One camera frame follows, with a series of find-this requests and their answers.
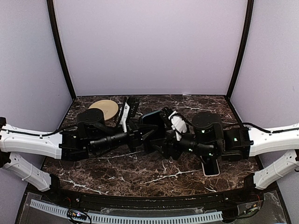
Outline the dark smartphone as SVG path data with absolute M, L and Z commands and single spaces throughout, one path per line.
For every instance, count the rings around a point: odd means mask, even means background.
M 149 134 L 143 144 L 146 153 L 152 153 L 155 148 L 151 143 L 164 140 L 166 138 L 165 123 L 160 116 L 161 110 L 156 110 L 142 115 L 139 118 L 141 124 L 153 127 L 154 130 Z

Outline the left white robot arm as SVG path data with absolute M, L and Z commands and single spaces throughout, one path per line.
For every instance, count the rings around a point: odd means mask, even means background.
M 88 109 L 77 116 L 74 125 L 52 133 L 18 129 L 0 119 L 0 166 L 22 180 L 47 192 L 55 203 L 63 203 L 66 193 L 61 190 L 59 178 L 41 171 L 20 156 L 20 153 L 38 154 L 62 161 L 81 161 L 90 154 L 99 155 L 127 145 L 140 146 L 158 130 L 158 125 L 125 122 L 124 127 L 106 126 L 100 109 Z

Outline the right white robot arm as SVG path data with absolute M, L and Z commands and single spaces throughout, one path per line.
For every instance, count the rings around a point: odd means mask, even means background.
M 218 158 L 239 161 L 269 152 L 285 153 L 266 168 L 248 175 L 238 198 L 249 202 L 256 189 L 264 190 L 273 182 L 299 166 L 299 125 L 263 129 L 251 123 L 224 126 L 217 113 L 199 112 L 188 122 L 178 112 L 161 112 L 164 123 L 172 134 L 150 140 L 149 145 L 166 159 L 178 159 L 190 152 L 201 159 L 206 177 L 220 173 Z

